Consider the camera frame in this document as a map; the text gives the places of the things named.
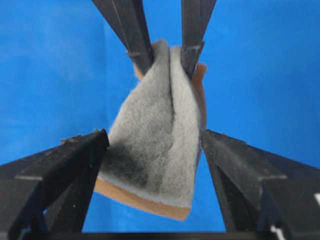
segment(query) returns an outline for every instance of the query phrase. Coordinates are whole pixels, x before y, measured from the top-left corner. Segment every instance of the blue surface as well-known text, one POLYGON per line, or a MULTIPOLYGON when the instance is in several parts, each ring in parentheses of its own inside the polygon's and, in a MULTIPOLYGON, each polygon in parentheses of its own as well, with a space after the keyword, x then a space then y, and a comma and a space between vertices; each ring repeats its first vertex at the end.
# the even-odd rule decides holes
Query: blue surface
MULTIPOLYGON (((179 0, 144 1, 151 41, 181 45, 179 0)), ((320 1, 218 0, 200 61, 211 130, 320 167, 320 1)), ((90 0, 0 1, 0 164, 108 130, 135 87, 90 0)), ((94 193, 84 231, 224 231, 205 158, 185 222, 94 193)))

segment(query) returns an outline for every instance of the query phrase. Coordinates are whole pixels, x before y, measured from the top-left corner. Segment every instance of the white label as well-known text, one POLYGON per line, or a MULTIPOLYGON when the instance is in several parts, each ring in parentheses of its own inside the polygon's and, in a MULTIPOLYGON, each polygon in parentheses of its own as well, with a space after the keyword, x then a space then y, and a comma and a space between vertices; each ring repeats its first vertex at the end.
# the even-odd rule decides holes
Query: white label
POLYGON ((320 193, 316 193, 314 194, 315 200, 318 202, 319 206, 320 206, 320 193))
POLYGON ((276 234, 278 240, 286 240, 281 228, 276 228, 274 225, 272 225, 270 231, 276 234))

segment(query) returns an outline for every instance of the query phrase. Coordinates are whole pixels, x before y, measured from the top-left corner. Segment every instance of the felt cloth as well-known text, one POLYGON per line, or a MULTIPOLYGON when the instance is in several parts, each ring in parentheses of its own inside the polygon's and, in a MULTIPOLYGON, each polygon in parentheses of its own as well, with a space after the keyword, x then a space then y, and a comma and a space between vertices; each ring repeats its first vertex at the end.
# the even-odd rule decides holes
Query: felt cloth
MULTIPOLYGON (((159 208, 191 208, 201 153, 200 96, 181 66, 180 51, 164 40, 153 45, 154 63, 121 106, 98 175, 110 188, 159 208)), ((137 207, 119 195, 105 195, 137 207)))

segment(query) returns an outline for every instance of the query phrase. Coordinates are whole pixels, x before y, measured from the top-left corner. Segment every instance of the gray felt fabric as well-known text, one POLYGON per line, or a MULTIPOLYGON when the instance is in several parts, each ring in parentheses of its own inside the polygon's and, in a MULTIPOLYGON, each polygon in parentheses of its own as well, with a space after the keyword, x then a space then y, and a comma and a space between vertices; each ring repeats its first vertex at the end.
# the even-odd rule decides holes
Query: gray felt fabric
POLYGON ((191 207, 201 113, 180 48, 153 45, 155 61, 120 108, 99 178, 138 196, 191 207))

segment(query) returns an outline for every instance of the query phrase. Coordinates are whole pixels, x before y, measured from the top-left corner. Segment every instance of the blue background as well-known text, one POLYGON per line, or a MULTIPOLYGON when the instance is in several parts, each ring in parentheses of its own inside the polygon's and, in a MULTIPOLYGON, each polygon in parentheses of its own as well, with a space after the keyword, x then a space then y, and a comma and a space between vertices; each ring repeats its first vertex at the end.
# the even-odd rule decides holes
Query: blue background
MULTIPOLYGON (((179 0, 145 0, 151 41, 181 45, 179 0)), ((320 167, 320 1, 218 0, 200 62, 207 127, 320 167)), ((0 0, 0 164, 108 130, 137 84, 90 0, 0 0)), ((84 231, 224 231, 204 156, 179 222, 94 193, 84 231)))

